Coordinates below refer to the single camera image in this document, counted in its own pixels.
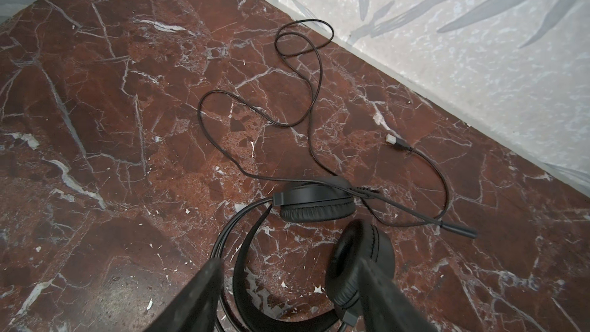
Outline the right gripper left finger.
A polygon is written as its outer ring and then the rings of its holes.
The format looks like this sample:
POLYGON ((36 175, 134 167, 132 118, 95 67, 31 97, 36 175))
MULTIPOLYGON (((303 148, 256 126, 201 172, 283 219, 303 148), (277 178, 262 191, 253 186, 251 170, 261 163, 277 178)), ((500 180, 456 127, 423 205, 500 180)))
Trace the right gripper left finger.
POLYGON ((223 284, 223 261, 212 258, 146 328, 152 331, 213 331, 223 284))

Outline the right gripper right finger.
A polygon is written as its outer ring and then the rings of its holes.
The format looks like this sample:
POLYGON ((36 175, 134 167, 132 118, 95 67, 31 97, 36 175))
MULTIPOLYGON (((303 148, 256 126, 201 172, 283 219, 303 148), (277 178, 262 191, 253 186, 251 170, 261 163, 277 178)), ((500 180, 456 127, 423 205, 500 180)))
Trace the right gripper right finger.
POLYGON ((361 261, 358 282, 366 331, 436 331, 373 261, 361 261))

